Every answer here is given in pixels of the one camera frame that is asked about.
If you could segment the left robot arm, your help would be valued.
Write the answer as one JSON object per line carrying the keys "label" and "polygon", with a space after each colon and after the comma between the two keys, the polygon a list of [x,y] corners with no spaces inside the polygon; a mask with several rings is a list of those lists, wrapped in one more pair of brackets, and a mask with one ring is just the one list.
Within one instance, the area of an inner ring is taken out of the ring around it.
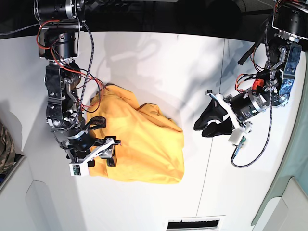
{"label": "left robot arm", "polygon": [[[273,28],[277,33],[268,38]],[[272,15],[266,22],[265,33],[238,61],[255,60],[261,42],[266,48],[264,67],[254,64],[256,73],[240,74],[234,84],[235,96],[223,96],[222,101],[231,107],[227,112],[211,90],[212,98],[194,124],[195,131],[204,137],[230,135],[236,125],[246,128],[246,122],[267,108],[285,106],[290,98],[295,81],[295,72],[300,61],[300,40],[308,38],[308,3],[305,0],[277,0]]]}

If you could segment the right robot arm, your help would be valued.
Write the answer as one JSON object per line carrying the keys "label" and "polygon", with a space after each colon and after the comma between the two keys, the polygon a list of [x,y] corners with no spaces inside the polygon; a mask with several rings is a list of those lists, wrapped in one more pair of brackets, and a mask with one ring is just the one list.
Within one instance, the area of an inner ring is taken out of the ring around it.
{"label": "right robot arm", "polygon": [[80,32],[88,28],[84,2],[37,0],[34,15],[40,26],[36,35],[39,55],[49,62],[44,83],[48,91],[46,120],[52,133],[65,136],[59,145],[71,159],[73,169],[94,166],[96,157],[115,167],[115,147],[120,140],[115,136],[102,139],[95,136],[95,130],[106,126],[106,119],[95,116],[86,121],[84,95],[77,92],[79,84],[86,86],[93,79],[89,70],[80,69],[75,62]]}

